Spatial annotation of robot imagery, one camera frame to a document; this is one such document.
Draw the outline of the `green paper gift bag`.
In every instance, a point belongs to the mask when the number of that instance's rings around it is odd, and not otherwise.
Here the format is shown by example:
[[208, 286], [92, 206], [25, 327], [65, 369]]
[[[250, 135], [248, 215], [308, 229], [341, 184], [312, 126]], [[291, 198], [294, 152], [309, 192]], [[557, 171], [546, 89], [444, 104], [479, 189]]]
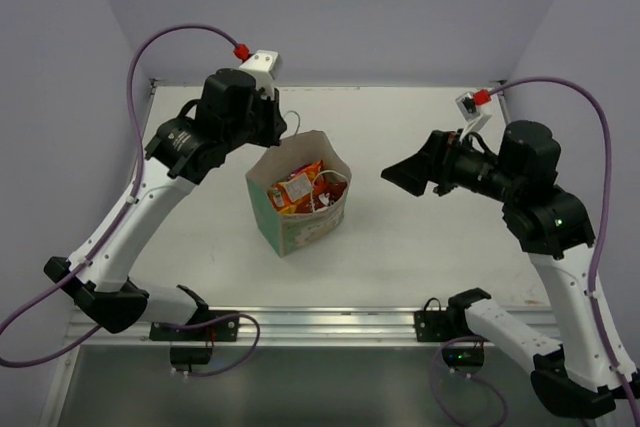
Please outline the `green paper gift bag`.
[[[341, 199], [330, 207], [310, 214], [280, 214], [271, 204], [267, 190], [310, 164], [323, 160], [324, 166], [348, 178]], [[275, 253], [284, 257], [334, 230], [344, 218], [351, 186], [350, 167], [339, 157], [328, 135], [321, 130], [295, 132], [271, 147], [246, 173], [249, 198], [259, 231]]]

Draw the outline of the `red Doritos chip bag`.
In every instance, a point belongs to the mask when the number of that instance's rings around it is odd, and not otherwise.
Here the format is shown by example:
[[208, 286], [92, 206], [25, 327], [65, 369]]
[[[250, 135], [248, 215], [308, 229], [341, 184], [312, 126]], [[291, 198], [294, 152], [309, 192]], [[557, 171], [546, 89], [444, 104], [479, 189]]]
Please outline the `red Doritos chip bag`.
[[311, 183], [311, 192], [296, 202], [294, 214], [310, 214], [337, 203], [348, 187], [348, 178], [316, 161], [300, 171]]

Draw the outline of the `orange fruit candy bag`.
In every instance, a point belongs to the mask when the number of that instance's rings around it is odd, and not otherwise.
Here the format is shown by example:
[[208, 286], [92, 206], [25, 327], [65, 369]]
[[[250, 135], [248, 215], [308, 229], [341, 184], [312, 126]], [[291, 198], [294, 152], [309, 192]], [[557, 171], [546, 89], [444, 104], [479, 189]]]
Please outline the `orange fruit candy bag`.
[[311, 198], [316, 177], [317, 173], [314, 171], [300, 171], [273, 184], [267, 190], [267, 195], [276, 211], [280, 214], [294, 214], [300, 203]]

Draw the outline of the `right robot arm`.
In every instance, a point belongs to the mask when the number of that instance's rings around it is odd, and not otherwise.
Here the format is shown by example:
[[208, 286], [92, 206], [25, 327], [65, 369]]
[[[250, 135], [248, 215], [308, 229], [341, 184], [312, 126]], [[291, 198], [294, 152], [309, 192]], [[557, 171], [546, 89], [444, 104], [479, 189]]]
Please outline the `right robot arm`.
[[[432, 184], [438, 196], [463, 188], [501, 203], [508, 231], [543, 283], [560, 338], [535, 331], [480, 288], [450, 297], [441, 324], [508, 355], [551, 414], [594, 420], [626, 393], [639, 395], [639, 370], [620, 343], [599, 281], [589, 277], [595, 235], [584, 204], [556, 183], [560, 154], [551, 130], [533, 121], [508, 124], [498, 152], [476, 133], [435, 130], [381, 176], [414, 196]], [[597, 316], [594, 300], [601, 302]]]

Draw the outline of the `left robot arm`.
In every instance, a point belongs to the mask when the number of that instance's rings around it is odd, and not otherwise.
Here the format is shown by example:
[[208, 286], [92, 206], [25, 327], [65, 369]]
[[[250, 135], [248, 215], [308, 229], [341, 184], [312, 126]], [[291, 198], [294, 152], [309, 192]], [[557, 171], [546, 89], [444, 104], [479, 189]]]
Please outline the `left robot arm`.
[[93, 234], [45, 274], [108, 332], [138, 321], [184, 325], [204, 321], [209, 307], [185, 286], [142, 286], [129, 277], [141, 251], [169, 213], [226, 157], [245, 144], [277, 146], [286, 130], [275, 68], [220, 69], [198, 99], [162, 123], [145, 149], [141, 174]]

